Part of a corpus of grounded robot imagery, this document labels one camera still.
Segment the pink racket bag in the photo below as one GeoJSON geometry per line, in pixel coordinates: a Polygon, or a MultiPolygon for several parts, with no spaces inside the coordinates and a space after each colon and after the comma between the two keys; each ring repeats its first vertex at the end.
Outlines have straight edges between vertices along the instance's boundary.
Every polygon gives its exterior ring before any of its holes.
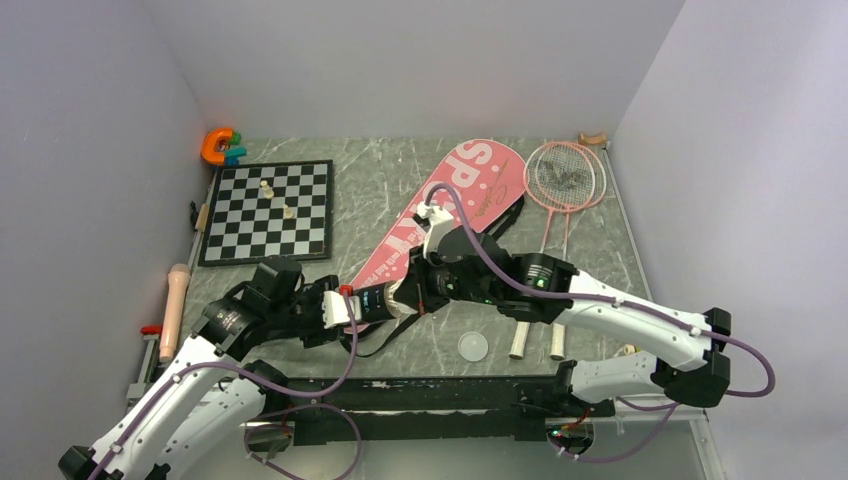
{"type": "Polygon", "coordinates": [[[354,277],[355,289],[400,282],[410,250],[433,247],[461,226],[461,209],[472,229],[497,239],[524,207],[525,160],[512,148],[488,139],[465,141],[439,163],[399,219],[354,277]]]}

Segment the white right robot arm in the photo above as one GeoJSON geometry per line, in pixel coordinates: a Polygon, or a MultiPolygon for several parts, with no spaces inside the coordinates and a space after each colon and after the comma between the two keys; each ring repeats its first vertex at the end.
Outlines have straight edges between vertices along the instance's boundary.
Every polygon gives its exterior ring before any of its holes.
{"type": "Polygon", "coordinates": [[[567,361],[557,371],[551,401],[574,415],[581,408],[619,396],[662,394],[680,404],[717,406],[728,390],[730,361],[710,338],[727,328],[720,309],[677,312],[612,288],[568,262],[532,253],[496,255],[508,281],[475,254],[430,264],[415,258],[388,298],[405,313],[433,313],[452,301],[494,306],[520,322],[574,326],[640,348],[626,359],[567,361]]]}

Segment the black shuttlecock tube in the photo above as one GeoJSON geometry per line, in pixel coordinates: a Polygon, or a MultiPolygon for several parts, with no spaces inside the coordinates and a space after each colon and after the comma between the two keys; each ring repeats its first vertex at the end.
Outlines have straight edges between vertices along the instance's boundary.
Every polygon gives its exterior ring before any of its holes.
{"type": "Polygon", "coordinates": [[[397,281],[390,281],[356,289],[357,322],[374,324],[407,316],[405,307],[394,300],[398,286],[397,281]]]}

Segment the translucent tube lid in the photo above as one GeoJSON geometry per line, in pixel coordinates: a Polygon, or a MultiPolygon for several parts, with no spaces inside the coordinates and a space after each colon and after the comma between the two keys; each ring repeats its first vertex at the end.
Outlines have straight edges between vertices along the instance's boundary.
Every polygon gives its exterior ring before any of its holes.
{"type": "Polygon", "coordinates": [[[489,344],[481,333],[469,331],[460,336],[457,349],[464,360],[479,362],[488,354],[489,344]]]}

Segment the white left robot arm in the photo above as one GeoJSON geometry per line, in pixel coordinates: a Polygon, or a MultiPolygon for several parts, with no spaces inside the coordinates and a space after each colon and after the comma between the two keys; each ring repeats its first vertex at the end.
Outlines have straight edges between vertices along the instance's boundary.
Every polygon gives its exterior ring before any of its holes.
{"type": "Polygon", "coordinates": [[[294,337],[324,342],[360,321],[358,297],[337,276],[307,283],[298,262],[266,260],[204,308],[165,372],[123,419],[92,446],[70,447],[58,468],[67,479],[174,479],[214,438],[342,384],[296,390],[266,362],[244,365],[253,348],[294,337]]]}

